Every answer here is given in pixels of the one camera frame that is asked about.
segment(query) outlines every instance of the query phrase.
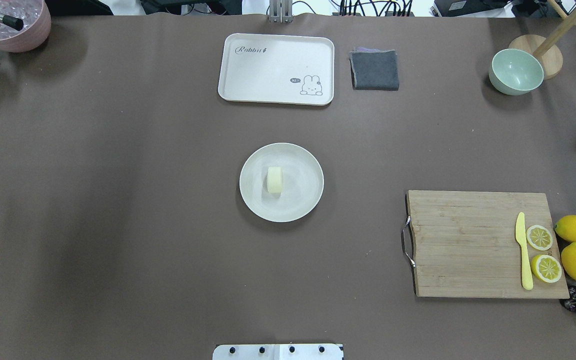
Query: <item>wooden round base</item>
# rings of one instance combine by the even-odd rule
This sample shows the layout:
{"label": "wooden round base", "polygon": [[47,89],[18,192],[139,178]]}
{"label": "wooden round base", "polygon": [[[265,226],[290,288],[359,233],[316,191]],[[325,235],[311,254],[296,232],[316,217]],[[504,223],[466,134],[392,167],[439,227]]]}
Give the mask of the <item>wooden round base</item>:
{"label": "wooden round base", "polygon": [[[539,45],[546,40],[545,37],[539,35],[521,35],[514,39],[508,48],[523,50],[526,53],[533,54]],[[544,76],[543,78],[548,80],[553,78],[555,75],[560,73],[562,66],[564,65],[564,57],[562,56],[562,51],[557,45],[553,45],[548,51],[539,59],[541,66],[543,67]]]}

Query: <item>wooden cutting board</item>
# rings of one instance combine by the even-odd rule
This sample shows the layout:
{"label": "wooden cutting board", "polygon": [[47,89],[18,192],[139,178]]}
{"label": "wooden cutting board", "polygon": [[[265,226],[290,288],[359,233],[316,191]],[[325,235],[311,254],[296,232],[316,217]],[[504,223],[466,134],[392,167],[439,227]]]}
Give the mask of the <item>wooden cutting board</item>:
{"label": "wooden cutting board", "polygon": [[[521,284],[521,248],[515,222],[525,213],[526,229],[542,225],[553,237],[553,219],[543,193],[476,191],[407,192],[419,297],[569,298],[565,276],[548,284],[532,276]],[[561,262],[557,241],[546,251],[528,244],[528,257],[551,255]]]}

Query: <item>cutting board handle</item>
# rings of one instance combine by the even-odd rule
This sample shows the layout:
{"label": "cutting board handle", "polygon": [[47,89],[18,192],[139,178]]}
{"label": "cutting board handle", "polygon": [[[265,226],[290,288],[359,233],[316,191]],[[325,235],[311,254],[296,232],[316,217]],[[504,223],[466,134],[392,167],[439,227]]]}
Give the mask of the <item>cutting board handle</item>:
{"label": "cutting board handle", "polygon": [[410,215],[406,217],[406,222],[401,227],[401,250],[403,250],[404,255],[408,258],[408,260],[410,260],[410,267],[414,269],[417,267],[417,264],[415,264],[415,260],[413,260],[409,253],[406,251],[406,228],[410,228]]}

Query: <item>printed logo on tray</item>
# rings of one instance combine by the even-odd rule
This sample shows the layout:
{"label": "printed logo on tray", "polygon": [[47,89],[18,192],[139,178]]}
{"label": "printed logo on tray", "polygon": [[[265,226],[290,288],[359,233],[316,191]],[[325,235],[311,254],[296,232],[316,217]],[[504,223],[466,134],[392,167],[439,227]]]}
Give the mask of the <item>printed logo on tray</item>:
{"label": "printed logo on tray", "polygon": [[[299,81],[293,81],[295,78],[293,77],[292,79],[290,79],[290,81],[294,84],[295,82],[299,82]],[[299,92],[299,94],[301,95],[315,95],[315,96],[322,96],[323,93],[323,89],[322,89],[322,82],[320,80],[320,77],[317,75],[306,75],[303,78],[303,85],[301,85],[301,91]]]}
{"label": "printed logo on tray", "polygon": [[235,48],[235,54],[244,54],[244,53],[265,53],[268,48],[257,48],[257,47],[245,47],[245,46],[238,46]]}

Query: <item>knife handle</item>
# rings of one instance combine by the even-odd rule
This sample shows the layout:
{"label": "knife handle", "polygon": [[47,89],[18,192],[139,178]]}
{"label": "knife handle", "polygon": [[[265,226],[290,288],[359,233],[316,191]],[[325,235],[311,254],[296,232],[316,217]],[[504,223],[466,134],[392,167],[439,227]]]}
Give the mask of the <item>knife handle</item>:
{"label": "knife handle", "polygon": [[530,271],[526,246],[521,247],[521,286],[526,290],[533,289],[533,273]]}

